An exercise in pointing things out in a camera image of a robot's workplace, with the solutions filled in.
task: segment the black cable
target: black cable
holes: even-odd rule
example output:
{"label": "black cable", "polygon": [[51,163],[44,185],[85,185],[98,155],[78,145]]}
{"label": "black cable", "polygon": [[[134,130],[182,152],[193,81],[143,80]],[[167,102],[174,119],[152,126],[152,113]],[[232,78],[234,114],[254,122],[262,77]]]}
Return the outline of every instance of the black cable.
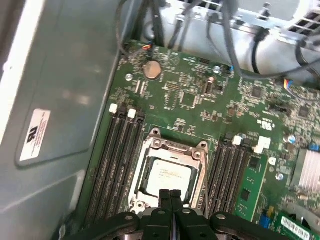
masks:
{"label": "black cable", "polygon": [[120,52],[123,55],[125,55],[126,58],[129,58],[130,54],[122,46],[122,40],[120,36],[121,13],[122,13],[122,8],[127,1],[128,0],[121,0],[115,11],[115,37],[116,37],[116,43],[118,45]]}
{"label": "black cable", "polygon": [[258,69],[258,65],[257,65],[258,47],[259,47],[259,44],[262,41],[264,41],[267,36],[269,36],[269,34],[270,34],[269,29],[261,27],[259,29],[259,31],[257,32],[257,34],[253,38],[254,45],[253,45],[253,48],[252,48],[251,64],[252,64],[253,71],[256,74],[260,74],[259,69]]}
{"label": "black cable", "polygon": [[[303,39],[301,39],[300,41],[297,42],[296,47],[295,47],[295,58],[296,61],[300,64],[300,66],[305,66],[308,65],[307,60],[305,59],[303,53],[302,53],[302,47],[305,47],[306,45],[306,40],[319,33],[314,33],[311,34],[310,36],[306,36]],[[312,76],[313,78],[318,82],[318,87],[320,86],[320,74],[313,68],[311,67],[310,69],[307,70]]]}
{"label": "black cable", "polygon": [[259,69],[258,69],[258,65],[257,65],[257,52],[258,52],[259,44],[260,44],[259,41],[256,41],[254,43],[253,48],[252,48],[252,55],[251,55],[252,68],[256,74],[260,74]]}
{"label": "black cable", "polygon": [[165,46],[164,27],[160,13],[159,0],[151,0],[150,8],[152,13],[154,43],[159,47]]}
{"label": "black cable", "polygon": [[235,51],[235,43],[234,43],[234,39],[233,39],[233,35],[232,35],[232,29],[231,29],[231,19],[232,16],[230,14],[230,6],[233,3],[233,0],[224,0],[223,1],[223,6],[222,6],[222,23],[223,23],[223,31],[224,31],[224,38],[225,38],[225,43],[226,43],[226,48],[229,54],[229,57],[231,59],[231,62],[234,66],[234,70],[237,72],[237,74],[240,77],[246,78],[248,80],[269,80],[269,79],[273,79],[273,78],[279,78],[279,77],[284,77],[287,76],[289,74],[294,74],[294,73],[298,73],[301,72],[303,70],[308,70],[311,67],[313,67],[314,65],[320,63],[320,58],[309,63],[308,65],[305,66],[301,66],[289,71],[284,71],[284,72],[280,72],[280,73],[276,73],[276,74],[265,74],[265,75],[260,75],[257,73],[244,73],[240,67],[240,64],[238,62],[238,58],[237,58],[237,54]]}
{"label": "black cable", "polygon": [[[192,3],[190,3],[185,9],[184,11],[182,12],[181,15],[183,16],[186,16],[187,14],[189,14],[189,12],[196,6],[198,6],[199,4],[201,4],[203,2],[203,0],[193,0]],[[182,26],[183,26],[183,20],[178,20],[176,25],[175,25],[175,28],[174,28],[174,31],[173,31],[173,35],[172,35],[172,38],[171,40],[169,41],[169,45],[168,45],[168,49],[172,49],[175,44],[176,44],[176,41],[179,37],[179,33],[182,29]]]}

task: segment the blue connector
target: blue connector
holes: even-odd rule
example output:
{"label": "blue connector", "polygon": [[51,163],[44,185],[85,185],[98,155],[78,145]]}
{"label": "blue connector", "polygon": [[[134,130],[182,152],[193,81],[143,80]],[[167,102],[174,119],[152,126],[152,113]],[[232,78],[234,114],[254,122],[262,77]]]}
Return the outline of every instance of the blue connector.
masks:
{"label": "blue connector", "polygon": [[319,145],[313,143],[313,144],[309,145],[309,150],[314,151],[314,152],[319,152],[320,147],[319,147]]}
{"label": "blue connector", "polygon": [[265,229],[269,228],[270,218],[267,215],[262,214],[259,220],[259,225]]}

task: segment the ram slot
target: ram slot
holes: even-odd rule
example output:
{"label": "ram slot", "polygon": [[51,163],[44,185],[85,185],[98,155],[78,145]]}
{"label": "ram slot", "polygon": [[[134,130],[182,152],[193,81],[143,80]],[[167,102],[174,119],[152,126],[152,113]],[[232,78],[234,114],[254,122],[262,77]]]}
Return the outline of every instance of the ram slot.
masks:
{"label": "ram slot", "polygon": [[126,197],[126,193],[125,193],[125,189],[128,186],[129,182],[130,182],[130,175],[132,172],[132,168],[134,166],[134,159],[135,159],[135,155],[136,155],[136,151],[138,149],[138,145],[139,142],[142,137],[142,129],[144,126],[144,120],[145,120],[145,115],[142,112],[139,112],[137,115],[137,118],[135,120],[135,124],[134,127],[136,128],[136,134],[134,135],[134,139],[133,139],[133,144],[132,144],[132,151],[129,152],[129,156],[128,158],[125,159],[125,162],[123,163],[122,169],[123,169],[123,181],[120,185],[120,190],[119,192],[119,196],[118,196],[118,200],[116,201],[116,206],[115,206],[115,213],[118,213],[120,208],[121,208],[121,204],[122,204],[122,200]]}
{"label": "ram slot", "polygon": [[246,147],[242,147],[240,150],[240,154],[239,157],[237,159],[237,169],[235,171],[235,175],[234,175],[234,181],[231,182],[231,204],[230,207],[228,209],[228,212],[231,213],[234,210],[234,206],[237,200],[237,196],[238,196],[238,192],[239,192],[239,188],[241,186],[242,183],[242,178],[245,172],[245,168],[247,166],[247,148]]}
{"label": "ram slot", "polygon": [[223,195],[221,196],[222,206],[219,208],[219,211],[226,211],[228,212],[228,209],[230,208],[230,205],[232,205],[232,196],[233,196],[233,189],[230,188],[230,185],[232,185],[235,182],[235,176],[238,172],[238,161],[240,151],[238,149],[235,149],[234,158],[230,162],[230,169],[229,169],[229,176],[226,180]]}
{"label": "ram slot", "polygon": [[132,151],[132,136],[134,136],[135,133],[135,125],[133,122],[130,123],[127,134],[123,143],[123,148],[121,150],[121,155],[118,159],[115,159],[114,166],[115,171],[114,174],[110,176],[110,193],[106,195],[108,198],[108,202],[106,204],[106,215],[103,217],[105,219],[108,219],[112,217],[115,214],[115,207],[116,207],[116,201],[118,201],[119,197],[119,188],[120,184],[122,184],[122,179],[124,177],[125,172],[125,162],[128,158],[128,152]]}
{"label": "ram slot", "polygon": [[127,118],[127,120],[122,119],[123,127],[121,128],[121,131],[119,132],[118,137],[115,139],[113,143],[112,154],[107,155],[105,158],[105,161],[108,162],[108,170],[107,170],[106,178],[104,179],[102,196],[97,209],[95,222],[101,219],[104,219],[105,214],[107,212],[108,202],[110,199],[111,188],[112,188],[116,168],[118,165],[118,160],[121,158],[121,155],[123,153],[122,149],[124,147],[124,142],[128,138],[132,124],[133,123],[130,118]]}
{"label": "ram slot", "polygon": [[233,147],[230,147],[228,149],[230,150],[230,152],[227,160],[225,160],[226,165],[225,165],[225,168],[222,169],[222,175],[219,179],[219,183],[218,183],[219,185],[217,187],[216,194],[215,194],[215,205],[213,207],[212,213],[219,212],[221,207],[225,204],[224,194],[225,194],[225,190],[228,189],[227,183],[230,177],[230,169],[235,159],[235,154],[237,152],[237,150],[234,149]]}
{"label": "ram slot", "polygon": [[113,143],[115,139],[118,138],[119,133],[121,132],[122,119],[125,116],[125,112],[119,111],[113,117],[109,124],[108,134],[104,141],[104,151],[102,154],[102,159],[99,162],[99,166],[96,170],[93,183],[93,191],[89,201],[89,207],[85,217],[85,225],[88,227],[93,223],[96,212],[98,209],[98,204],[102,194],[102,186],[104,179],[106,178],[108,162],[106,161],[105,155],[108,155],[112,151]]}

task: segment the white label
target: white label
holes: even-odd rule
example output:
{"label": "white label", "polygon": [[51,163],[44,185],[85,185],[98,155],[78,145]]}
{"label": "white label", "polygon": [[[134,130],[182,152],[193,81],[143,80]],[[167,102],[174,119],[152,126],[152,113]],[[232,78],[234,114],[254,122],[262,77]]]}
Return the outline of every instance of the white label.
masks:
{"label": "white label", "polygon": [[51,111],[35,109],[25,137],[20,161],[34,159],[39,156],[44,140]]}
{"label": "white label", "polygon": [[284,216],[281,219],[281,225],[285,226],[287,229],[289,229],[291,232],[293,232],[299,238],[301,238],[303,240],[310,240],[310,233],[308,233],[306,230],[299,227],[297,224],[290,221],[288,218],[286,218]]}

